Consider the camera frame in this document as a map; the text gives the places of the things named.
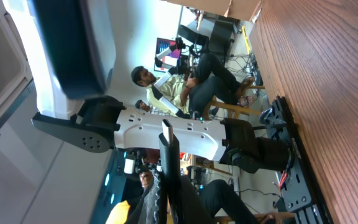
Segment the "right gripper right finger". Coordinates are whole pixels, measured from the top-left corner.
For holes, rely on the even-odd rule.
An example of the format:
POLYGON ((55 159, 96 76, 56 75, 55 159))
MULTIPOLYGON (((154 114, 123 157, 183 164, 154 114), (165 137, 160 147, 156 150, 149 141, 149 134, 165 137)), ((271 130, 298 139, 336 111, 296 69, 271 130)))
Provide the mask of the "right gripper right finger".
POLYGON ((213 223, 187 176, 180 177, 180 198, 184 224, 213 223))

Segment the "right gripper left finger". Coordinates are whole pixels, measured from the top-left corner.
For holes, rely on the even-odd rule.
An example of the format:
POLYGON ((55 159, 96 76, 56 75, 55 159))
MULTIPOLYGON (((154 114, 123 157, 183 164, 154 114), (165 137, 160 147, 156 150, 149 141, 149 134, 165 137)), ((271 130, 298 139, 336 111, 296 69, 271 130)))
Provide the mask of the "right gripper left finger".
POLYGON ((141 197, 134 198, 129 205, 127 224, 158 224, 162 221, 162 180, 161 172, 152 171, 152 182, 141 197))

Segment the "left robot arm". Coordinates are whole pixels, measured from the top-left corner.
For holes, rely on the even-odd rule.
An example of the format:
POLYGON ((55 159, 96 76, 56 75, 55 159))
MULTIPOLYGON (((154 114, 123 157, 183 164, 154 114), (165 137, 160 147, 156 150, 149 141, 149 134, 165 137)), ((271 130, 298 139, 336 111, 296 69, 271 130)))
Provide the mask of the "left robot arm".
POLYGON ((283 171, 293 166, 291 147, 283 141, 257 137, 248 121, 225 118, 200 121, 158 116, 125 107, 111 96, 85 100, 77 114, 58 119, 36 113, 37 129, 83 150, 158 149, 163 166, 185 152, 248 173, 283 171))

